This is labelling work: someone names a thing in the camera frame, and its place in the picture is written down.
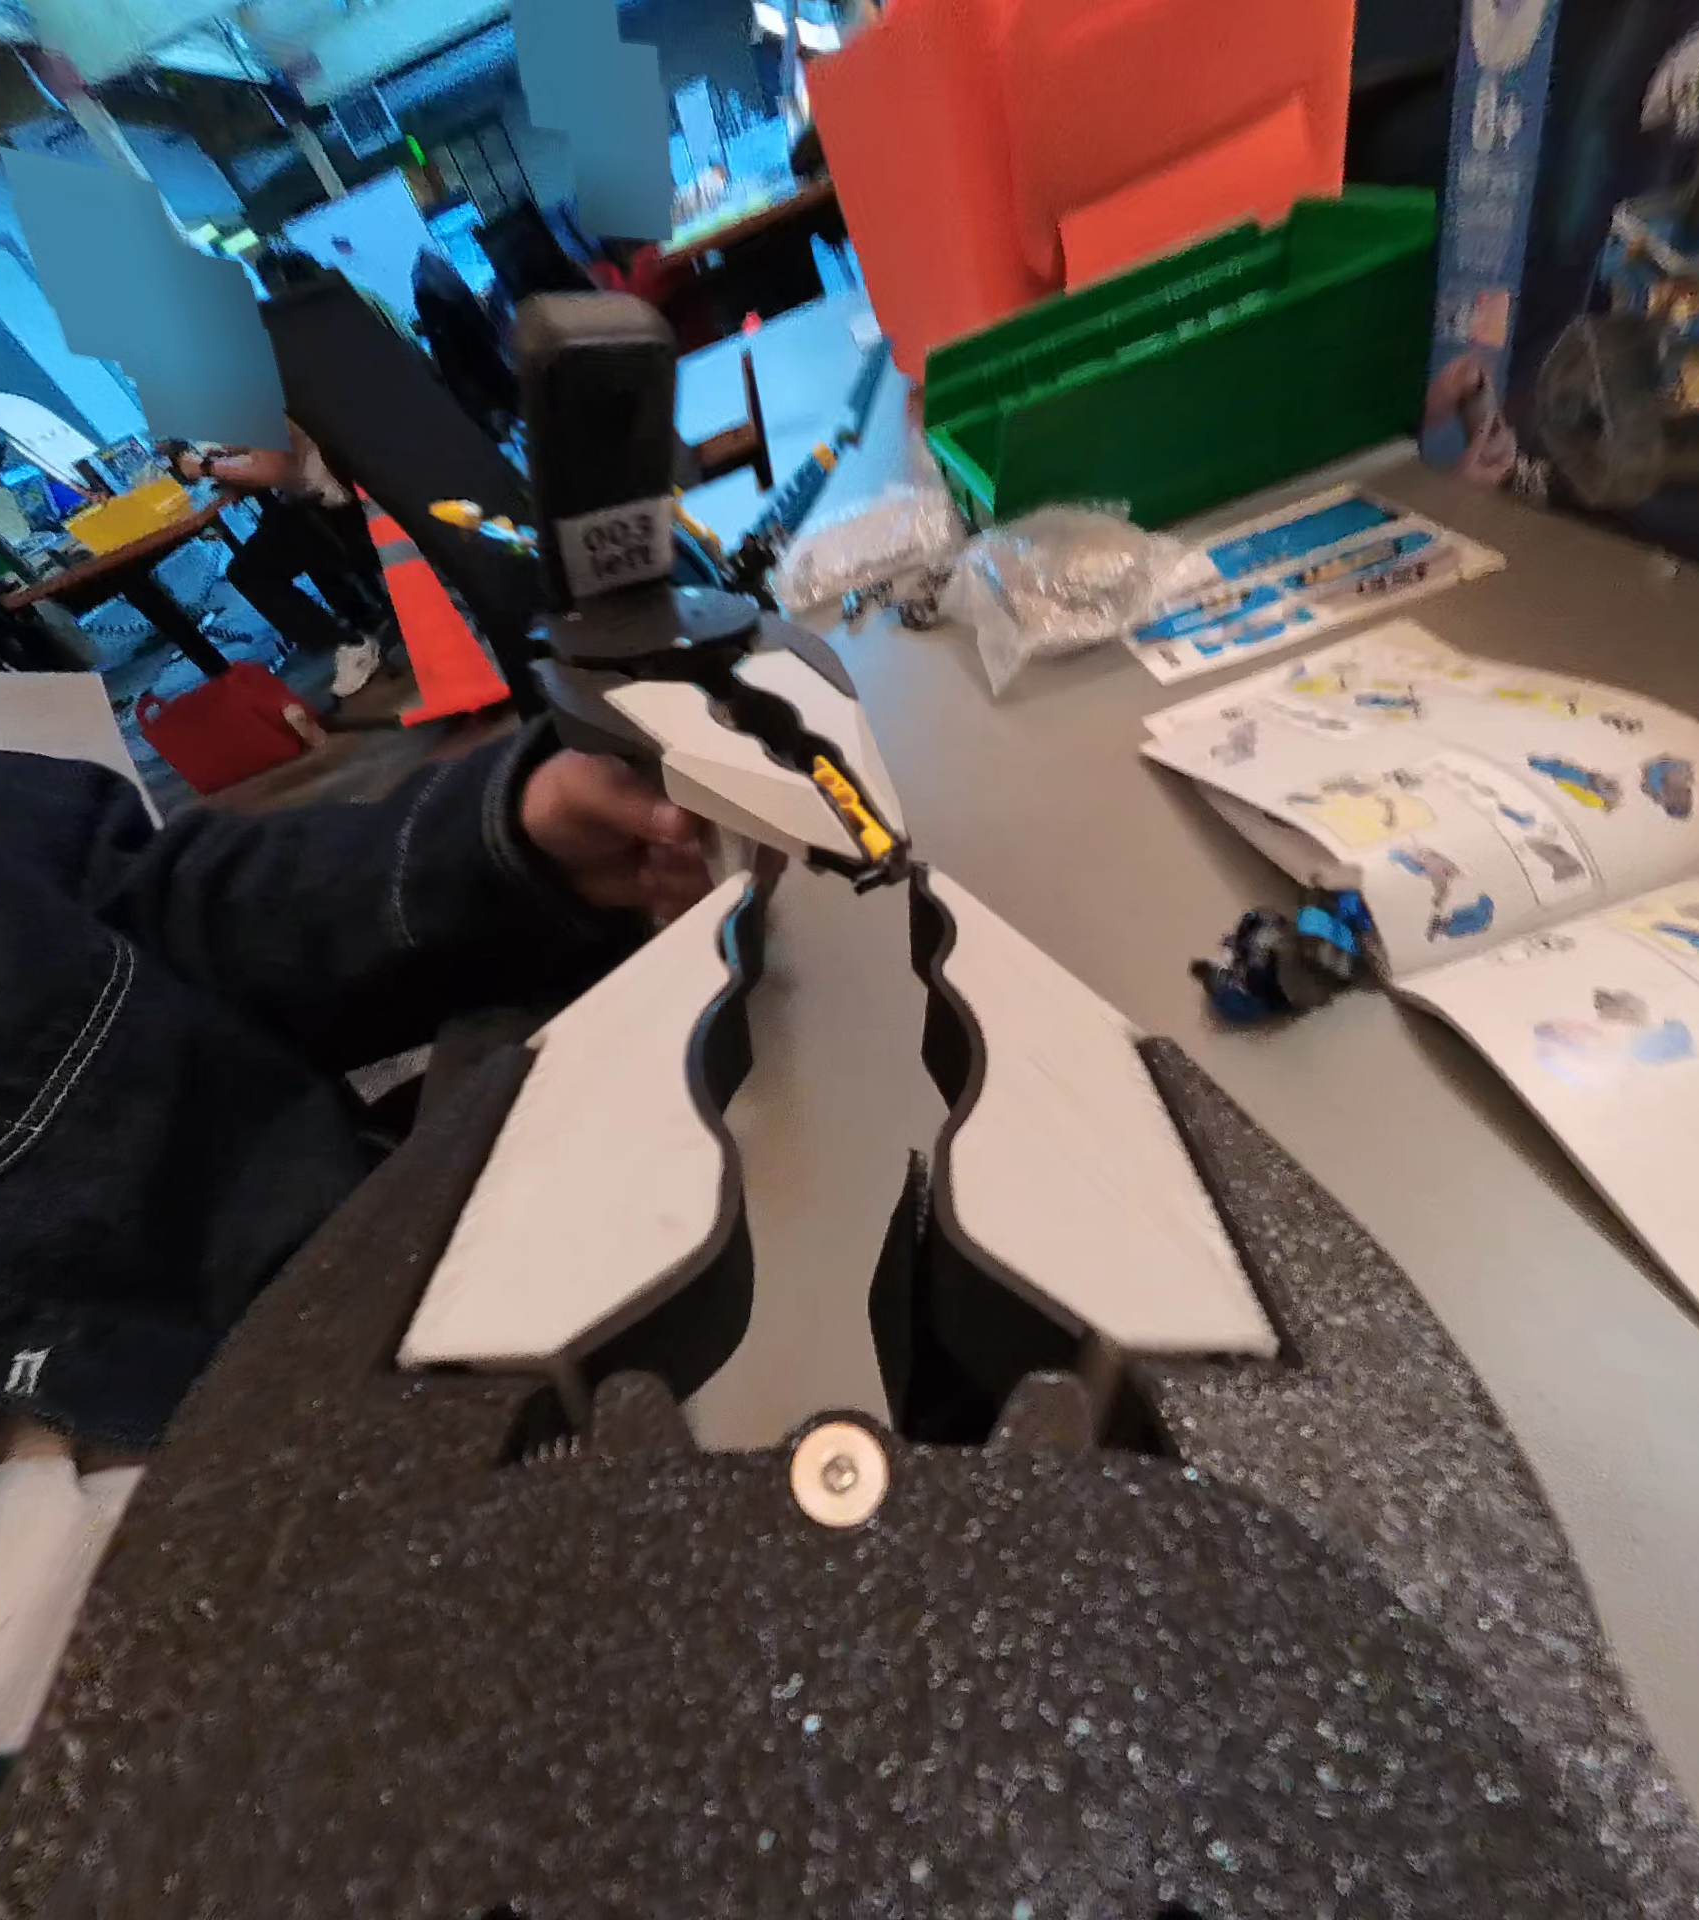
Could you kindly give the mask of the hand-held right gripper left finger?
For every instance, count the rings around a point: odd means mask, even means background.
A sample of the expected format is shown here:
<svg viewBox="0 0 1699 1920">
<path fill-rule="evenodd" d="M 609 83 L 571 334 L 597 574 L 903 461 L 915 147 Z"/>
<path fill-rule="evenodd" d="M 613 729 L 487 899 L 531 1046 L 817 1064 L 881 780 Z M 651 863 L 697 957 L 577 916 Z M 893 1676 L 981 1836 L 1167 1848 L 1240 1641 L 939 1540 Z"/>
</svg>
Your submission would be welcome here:
<svg viewBox="0 0 1699 1920">
<path fill-rule="evenodd" d="M 537 1376 L 575 1419 L 619 1372 L 681 1402 L 717 1376 L 753 1307 L 725 1111 L 761 972 L 763 886 L 731 876 L 525 1043 L 401 1370 Z"/>
</svg>

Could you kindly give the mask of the clear plastic bag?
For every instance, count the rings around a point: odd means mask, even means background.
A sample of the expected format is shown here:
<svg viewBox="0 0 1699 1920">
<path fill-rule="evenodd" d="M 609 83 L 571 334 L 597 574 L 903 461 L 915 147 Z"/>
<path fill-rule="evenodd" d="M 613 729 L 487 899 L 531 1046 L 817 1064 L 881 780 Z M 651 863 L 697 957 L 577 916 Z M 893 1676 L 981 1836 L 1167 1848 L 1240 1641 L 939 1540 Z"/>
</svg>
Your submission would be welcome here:
<svg viewBox="0 0 1699 1920">
<path fill-rule="evenodd" d="M 939 484 L 893 484 L 801 533 L 769 574 L 781 608 L 823 635 L 885 615 L 909 635 L 969 633 L 985 684 L 1125 647 L 1215 574 L 1189 544 L 1097 502 L 969 530 Z"/>
</svg>

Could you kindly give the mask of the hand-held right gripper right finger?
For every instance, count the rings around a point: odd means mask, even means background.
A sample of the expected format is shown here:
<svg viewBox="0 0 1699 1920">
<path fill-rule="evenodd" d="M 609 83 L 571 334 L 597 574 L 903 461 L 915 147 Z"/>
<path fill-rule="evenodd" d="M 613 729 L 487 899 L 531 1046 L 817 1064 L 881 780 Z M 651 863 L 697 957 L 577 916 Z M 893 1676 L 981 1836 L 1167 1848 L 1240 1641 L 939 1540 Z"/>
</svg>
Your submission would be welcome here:
<svg viewBox="0 0 1699 1920">
<path fill-rule="evenodd" d="M 889 1427 L 981 1442 L 1059 1374 L 1095 1441 L 1147 1442 L 1143 1370 L 1278 1365 L 1260 1264 L 1153 1043 L 935 868 L 909 875 L 909 962 L 947 1115 L 869 1284 Z"/>
</svg>

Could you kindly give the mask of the blue robot sticker sheet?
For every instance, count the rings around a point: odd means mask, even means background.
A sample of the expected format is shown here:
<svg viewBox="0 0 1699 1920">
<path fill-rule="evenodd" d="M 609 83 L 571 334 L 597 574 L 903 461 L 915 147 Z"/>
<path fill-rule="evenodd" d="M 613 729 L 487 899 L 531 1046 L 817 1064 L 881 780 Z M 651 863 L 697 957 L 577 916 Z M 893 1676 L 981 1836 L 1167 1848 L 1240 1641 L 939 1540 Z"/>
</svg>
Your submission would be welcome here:
<svg viewBox="0 0 1699 1920">
<path fill-rule="evenodd" d="M 1153 601 L 1125 648 L 1163 686 L 1262 661 L 1504 568 L 1496 549 L 1356 487 L 1157 544 Z"/>
</svg>

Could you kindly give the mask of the person's left hand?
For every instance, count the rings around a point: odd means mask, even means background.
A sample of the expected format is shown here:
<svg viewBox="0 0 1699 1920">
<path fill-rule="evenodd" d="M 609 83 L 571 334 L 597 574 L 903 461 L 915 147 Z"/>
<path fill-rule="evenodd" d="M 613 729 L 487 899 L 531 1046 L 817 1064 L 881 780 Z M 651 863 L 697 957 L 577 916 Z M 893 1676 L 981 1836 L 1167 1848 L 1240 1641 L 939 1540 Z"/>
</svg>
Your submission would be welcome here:
<svg viewBox="0 0 1699 1920">
<path fill-rule="evenodd" d="M 713 888 L 703 821 L 619 759 L 555 752 L 527 777 L 519 823 L 593 908 L 669 924 Z"/>
</svg>

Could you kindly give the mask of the blue tracked toy assembly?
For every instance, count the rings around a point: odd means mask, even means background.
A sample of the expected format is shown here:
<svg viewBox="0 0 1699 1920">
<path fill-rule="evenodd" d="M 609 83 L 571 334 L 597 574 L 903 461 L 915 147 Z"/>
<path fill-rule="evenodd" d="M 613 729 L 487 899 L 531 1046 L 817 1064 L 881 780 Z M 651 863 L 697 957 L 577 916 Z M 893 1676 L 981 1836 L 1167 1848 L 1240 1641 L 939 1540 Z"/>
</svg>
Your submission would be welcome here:
<svg viewBox="0 0 1699 1920">
<path fill-rule="evenodd" d="M 1356 891 L 1310 888 L 1292 911 L 1246 911 L 1217 953 L 1189 962 L 1189 978 L 1222 1026 L 1280 1025 L 1362 985 L 1372 932 Z"/>
</svg>

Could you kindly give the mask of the black slanted board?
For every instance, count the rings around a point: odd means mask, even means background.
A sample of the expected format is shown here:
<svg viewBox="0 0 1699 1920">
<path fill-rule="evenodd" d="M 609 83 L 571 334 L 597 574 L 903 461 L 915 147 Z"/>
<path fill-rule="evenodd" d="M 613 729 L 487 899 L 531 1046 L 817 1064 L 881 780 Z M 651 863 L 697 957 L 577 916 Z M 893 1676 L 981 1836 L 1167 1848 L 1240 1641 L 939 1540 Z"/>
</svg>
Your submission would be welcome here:
<svg viewBox="0 0 1699 1920">
<path fill-rule="evenodd" d="M 529 630 L 543 608 L 535 561 L 435 517 L 465 502 L 477 522 L 529 522 L 525 476 L 469 420 L 421 349 L 335 268 L 285 278 L 261 305 L 285 411 L 335 476 L 387 519 L 467 616 L 523 719 L 543 712 Z"/>
</svg>

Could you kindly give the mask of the red cloth bag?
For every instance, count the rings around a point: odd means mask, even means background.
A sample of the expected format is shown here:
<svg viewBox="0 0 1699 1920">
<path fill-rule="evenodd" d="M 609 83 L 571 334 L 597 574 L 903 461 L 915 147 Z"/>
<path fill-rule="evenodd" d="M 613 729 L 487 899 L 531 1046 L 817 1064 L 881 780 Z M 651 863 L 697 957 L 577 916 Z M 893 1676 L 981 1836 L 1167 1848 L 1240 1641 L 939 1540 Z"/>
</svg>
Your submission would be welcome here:
<svg viewBox="0 0 1699 1920">
<path fill-rule="evenodd" d="M 201 799 L 309 757 L 329 739 L 315 711 L 257 662 L 233 662 L 189 693 L 147 690 L 135 721 L 147 747 Z"/>
</svg>

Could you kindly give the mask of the green plastic bin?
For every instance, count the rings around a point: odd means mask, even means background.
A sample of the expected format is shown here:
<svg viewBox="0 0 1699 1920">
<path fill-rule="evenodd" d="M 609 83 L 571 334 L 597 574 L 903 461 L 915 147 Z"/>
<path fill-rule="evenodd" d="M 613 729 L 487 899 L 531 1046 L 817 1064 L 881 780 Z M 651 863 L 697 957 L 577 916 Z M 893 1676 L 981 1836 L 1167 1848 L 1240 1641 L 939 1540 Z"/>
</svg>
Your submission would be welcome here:
<svg viewBox="0 0 1699 1920">
<path fill-rule="evenodd" d="M 1436 196 L 1350 187 L 933 349 L 923 435 L 973 526 L 1117 505 L 1159 529 L 1420 418 Z"/>
</svg>

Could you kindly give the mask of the open instruction booklet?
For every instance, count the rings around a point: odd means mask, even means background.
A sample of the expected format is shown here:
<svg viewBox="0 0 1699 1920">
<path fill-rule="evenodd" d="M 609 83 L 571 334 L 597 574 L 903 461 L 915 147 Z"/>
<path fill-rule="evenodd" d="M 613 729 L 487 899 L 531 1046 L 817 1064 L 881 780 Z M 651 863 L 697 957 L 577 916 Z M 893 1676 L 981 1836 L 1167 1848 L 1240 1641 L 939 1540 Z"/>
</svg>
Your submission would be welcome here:
<svg viewBox="0 0 1699 1920">
<path fill-rule="evenodd" d="M 1396 620 L 1159 709 L 1143 757 L 1352 897 L 1699 1312 L 1699 722 Z"/>
</svg>

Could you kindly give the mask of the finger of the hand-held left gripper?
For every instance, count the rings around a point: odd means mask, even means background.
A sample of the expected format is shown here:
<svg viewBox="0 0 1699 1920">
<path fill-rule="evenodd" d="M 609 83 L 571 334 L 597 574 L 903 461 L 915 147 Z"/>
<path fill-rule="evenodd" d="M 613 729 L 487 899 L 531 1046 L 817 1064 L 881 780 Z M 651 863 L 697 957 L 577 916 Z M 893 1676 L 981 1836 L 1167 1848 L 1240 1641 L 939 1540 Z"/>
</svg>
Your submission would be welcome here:
<svg viewBox="0 0 1699 1920">
<path fill-rule="evenodd" d="M 883 828 L 845 813 L 813 773 L 775 760 L 749 733 L 717 719 L 691 682 L 631 682 L 605 701 L 655 750 L 671 802 L 715 828 L 811 864 L 849 875 L 883 867 Z"/>
<path fill-rule="evenodd" d="M 795 715 L 801 733 L 819 741 L 823 757 L 855 788 L 871 817 L 905 845 L 909 828 L 855 684 L 831 648 L 777 647 L 749 653 L 733 668 L 735 680 Z"/>
</svg>

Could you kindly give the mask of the orange plastic case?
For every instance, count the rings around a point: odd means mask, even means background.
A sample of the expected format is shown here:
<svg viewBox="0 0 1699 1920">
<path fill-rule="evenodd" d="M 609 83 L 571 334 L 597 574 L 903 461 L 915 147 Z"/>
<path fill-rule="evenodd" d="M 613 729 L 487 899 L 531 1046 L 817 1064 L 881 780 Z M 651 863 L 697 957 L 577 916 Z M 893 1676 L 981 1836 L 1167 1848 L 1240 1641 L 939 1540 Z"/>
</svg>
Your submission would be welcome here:
<svg viewBox="0 0 1699 1920">
<path fill-rule="evenodd" d="M 1340 192 L 1352 3 L 899 3 L 809 67 L 895 366 Z"/>
</svg>

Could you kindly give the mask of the yellow plastic bin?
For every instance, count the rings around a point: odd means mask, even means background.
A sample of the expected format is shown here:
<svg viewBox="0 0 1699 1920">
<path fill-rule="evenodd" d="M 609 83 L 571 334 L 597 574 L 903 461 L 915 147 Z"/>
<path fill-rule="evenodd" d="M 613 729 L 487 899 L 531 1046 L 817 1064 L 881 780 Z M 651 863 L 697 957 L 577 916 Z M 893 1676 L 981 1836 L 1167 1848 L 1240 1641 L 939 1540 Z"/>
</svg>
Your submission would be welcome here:
<svg viewBox="0 0 1699 1920">
<path fill-rule="evenodd" d="M 195 515 L 189 490 L 169 474 L 73 513 L 63 533 L 85 554 L 107 558 L 137 543 L 165 539 Z"/>
</svg>

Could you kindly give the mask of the yellow building piece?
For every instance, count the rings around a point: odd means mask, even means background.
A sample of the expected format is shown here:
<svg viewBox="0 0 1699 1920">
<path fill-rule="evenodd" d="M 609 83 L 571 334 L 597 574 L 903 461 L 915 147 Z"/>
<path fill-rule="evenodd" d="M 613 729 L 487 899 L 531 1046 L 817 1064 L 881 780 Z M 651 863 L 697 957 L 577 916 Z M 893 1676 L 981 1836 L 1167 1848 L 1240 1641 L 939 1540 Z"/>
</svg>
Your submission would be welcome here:
<svg viewBox="0 0 1699 1920">
<path fill-rule="evenodd" d="M 861 863 L 869 868 L 887 867 L 897 850 L 895 836 L 855 783 L 823 755 L 811 760 L 811 780 L 859 850 Z"/>
</svg>

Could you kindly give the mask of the toy robot kit box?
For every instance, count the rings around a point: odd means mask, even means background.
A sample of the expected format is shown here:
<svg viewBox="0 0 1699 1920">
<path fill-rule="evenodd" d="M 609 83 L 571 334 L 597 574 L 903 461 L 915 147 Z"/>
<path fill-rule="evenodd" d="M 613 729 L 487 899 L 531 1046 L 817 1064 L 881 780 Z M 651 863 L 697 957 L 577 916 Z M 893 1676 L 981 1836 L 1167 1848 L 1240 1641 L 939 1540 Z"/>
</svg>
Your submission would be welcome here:
<svg viewBox="0 0 1699 1920">
<path fill-rule="evenodd" d="M 1416 442 L 1699 564 L 1699 3 L 1460 4 Z"/>
</svg>

